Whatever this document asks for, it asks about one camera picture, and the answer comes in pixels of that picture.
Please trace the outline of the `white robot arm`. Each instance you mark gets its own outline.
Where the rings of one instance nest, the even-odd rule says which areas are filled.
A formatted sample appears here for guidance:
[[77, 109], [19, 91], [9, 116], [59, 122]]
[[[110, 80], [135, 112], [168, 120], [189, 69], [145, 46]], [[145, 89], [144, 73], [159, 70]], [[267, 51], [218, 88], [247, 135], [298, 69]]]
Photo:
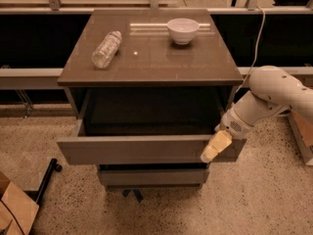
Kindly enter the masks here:
[[313, 122], [313, 90], [275, 66], [255, 69], [248, 79], [249, 90], [233, 105], [215, 127], [201, 153], [203, 163], [211, 163], [234, 140], [243, 140], [264, 118], [293, 110]]

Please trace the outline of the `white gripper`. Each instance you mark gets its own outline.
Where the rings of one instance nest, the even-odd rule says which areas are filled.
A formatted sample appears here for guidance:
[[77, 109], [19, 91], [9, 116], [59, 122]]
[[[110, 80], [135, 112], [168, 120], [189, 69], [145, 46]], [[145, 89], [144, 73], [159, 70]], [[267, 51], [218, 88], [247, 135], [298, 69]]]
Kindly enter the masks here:
[[203, 149], [201, 161], [211, 163], [222, 151], [232, 144], [234, 139], [242, 140], [257, 123], [257, 116], [252, 111], [232, 107], [214, 128], [217, 131]]

